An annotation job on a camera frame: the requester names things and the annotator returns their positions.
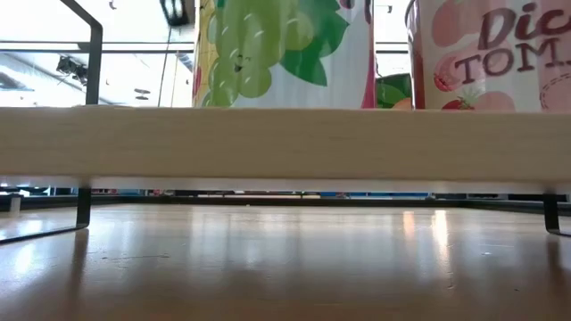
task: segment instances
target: wooden shelf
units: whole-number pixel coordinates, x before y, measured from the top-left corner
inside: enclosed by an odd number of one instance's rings
[[[0,136],[11,185],[571,191],[571,114],[0,108]]]

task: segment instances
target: wooden floor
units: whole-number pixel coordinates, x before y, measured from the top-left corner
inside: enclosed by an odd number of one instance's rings
[[[532,214],[122,205],[0,247],[2,321],[569,319],[571,239]]]

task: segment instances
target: ceiling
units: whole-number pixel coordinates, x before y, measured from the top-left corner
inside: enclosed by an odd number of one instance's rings
[[[57,48],[48,42],[88,42],[89,26],[59,0],[10,1],[10,11],[0,11],[0,41],[42,41],[45,49]],[[178,47],[194,48],[194,29],[172,30],[162,16],[159,0],[77,0],[103,25],[105,43],[122,44],[124,50],[165,50],[167,42],[186,43]],[[376,42],[407,41],[404,12],[408,0],[374,0]],[[377,44],[377,49],[406,50],[406,44]],[[55,71],[60,55],[57,53],[9,53],[13,59],[56,79],[50,86],[81,84]],[[67,53],[76,62],[87,64],[86,53]],[[379,72],[383,75],[410,70],[407,54],[378,55]],[[143,95],[135,89],[144,89]],[[102,60],[100,95],[102,103],[135,106],[191,105],[192,73],[173,53],[105,53]],[[27,93],[38,100],[38,95]]]

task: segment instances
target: pink packaging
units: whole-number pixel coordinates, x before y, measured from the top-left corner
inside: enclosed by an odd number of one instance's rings
[[[571,111],[571,0],[413,0],[416,109]]]

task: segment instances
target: store shelf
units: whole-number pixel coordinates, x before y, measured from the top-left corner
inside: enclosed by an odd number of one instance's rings
[[[0,180],[112,188],[571,191],[571,115],[0,108]]]

